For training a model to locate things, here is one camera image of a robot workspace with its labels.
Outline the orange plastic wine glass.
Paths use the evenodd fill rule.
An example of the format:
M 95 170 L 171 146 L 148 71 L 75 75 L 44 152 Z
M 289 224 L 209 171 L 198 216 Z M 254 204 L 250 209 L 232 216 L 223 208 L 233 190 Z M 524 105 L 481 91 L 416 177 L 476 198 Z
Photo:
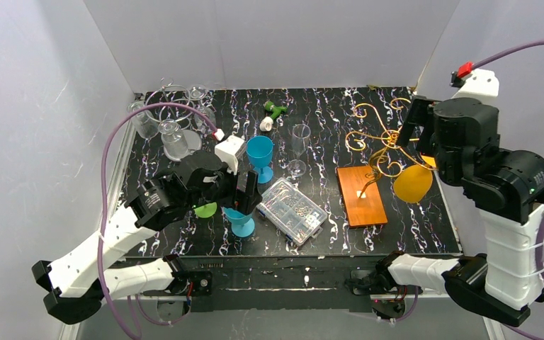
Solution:
M 393 193 L 406 203 L 419 203 L 434 182 L 435 159 L 429 156 L 421 158 L 424 161 L 422 165 L 407 167 L 393 183 Z

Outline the green plastic wine glass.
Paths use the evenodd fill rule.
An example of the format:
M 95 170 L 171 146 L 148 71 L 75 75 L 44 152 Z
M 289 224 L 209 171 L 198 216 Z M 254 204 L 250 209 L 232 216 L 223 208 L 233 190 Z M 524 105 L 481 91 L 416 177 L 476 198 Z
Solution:
M 194 209 L 194 213 L 199 218 L 210 218 L 217 211 L 217 203 L 208 203 Z

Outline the teal plastic wine glass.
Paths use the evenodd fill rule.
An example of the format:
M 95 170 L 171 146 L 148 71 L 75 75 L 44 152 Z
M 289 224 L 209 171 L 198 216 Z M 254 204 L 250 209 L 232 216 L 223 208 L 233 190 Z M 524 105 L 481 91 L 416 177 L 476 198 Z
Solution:
M 246 144 L 249 162 L 258 172 L 258 183 L 268 183 L 273 178 L 273 170 L 269 166 L 273 156 L 274 143 L 266 136 L 259 135 L 250 138 Z

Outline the clear glass front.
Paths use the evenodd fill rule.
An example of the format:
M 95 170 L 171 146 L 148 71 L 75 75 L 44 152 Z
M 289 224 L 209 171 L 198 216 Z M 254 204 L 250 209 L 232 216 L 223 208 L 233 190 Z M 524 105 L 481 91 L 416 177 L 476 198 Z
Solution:
M 165 155 L 172 161 L 179 161 L 188 155 L 188 142 L 180 125 L 175 120 L 163 120 L 158 131 L 164 146 Z

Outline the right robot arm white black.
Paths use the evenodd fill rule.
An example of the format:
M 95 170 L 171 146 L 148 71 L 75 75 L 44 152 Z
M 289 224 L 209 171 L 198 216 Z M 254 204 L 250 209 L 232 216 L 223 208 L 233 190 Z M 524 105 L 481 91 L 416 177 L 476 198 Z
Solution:
M 534 302 L 544 301 L 536 251 L 544 213 L 544 158 L 500 147 L 499 111 L 476 98 L 434 101 L 415 96 L 397 139 L 435 159 L 438 176 L 461 187 L 480 211 L 487 250 L 475 256 L 432 259 L 394 251 L 362 278 L 358 293 L 412 286 L 448 295 L 457 305 L 510 327 L 520 326 Z

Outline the blue plastic wine glass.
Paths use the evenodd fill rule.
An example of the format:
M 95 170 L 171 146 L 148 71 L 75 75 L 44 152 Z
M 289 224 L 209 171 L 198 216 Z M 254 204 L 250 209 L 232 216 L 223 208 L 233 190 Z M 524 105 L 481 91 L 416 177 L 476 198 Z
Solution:
M 223 213 L 231 223 L 231 229 L 235 236 L 245 238 L 253 234 L 255 223 L 251 214 L 245 215 L 231 208 L 223 208 Z

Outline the clear wine glass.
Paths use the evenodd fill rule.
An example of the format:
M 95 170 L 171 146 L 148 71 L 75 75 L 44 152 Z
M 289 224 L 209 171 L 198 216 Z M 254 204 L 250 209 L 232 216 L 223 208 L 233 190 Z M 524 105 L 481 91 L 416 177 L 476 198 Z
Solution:
M 306 170 L 307 165 L 301 159 L 302 155 L 307 151 L 310 143 L 311 129 L 306 124 L 295 125 L 291 132 L 291 147 L 295 155 L 295 158 L 288 164 L 288 171 L 291 176 L 302 176 Z

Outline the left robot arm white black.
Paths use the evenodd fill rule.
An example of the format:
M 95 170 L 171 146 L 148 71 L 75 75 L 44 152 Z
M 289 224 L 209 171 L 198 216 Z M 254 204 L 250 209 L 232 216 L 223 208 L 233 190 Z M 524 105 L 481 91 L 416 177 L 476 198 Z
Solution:
M 65 324 L 76 324 L 113 300 L 145 291 L 207 294 L 210 276 L 185 269 L 177 256 L 125 268 L 116 268 L 115 263 L 205 204 L 252 213 L 261 202 L 259 175 L 252 170 L 246 177 L 245 187 L 240 188 L 238 171 L 212 153 L 197 151 L 145 181 L 123 207 L 107 216 L 101 230 L 63 257 L 33 265 L 34 279 L 46 291 L 47 313 Z

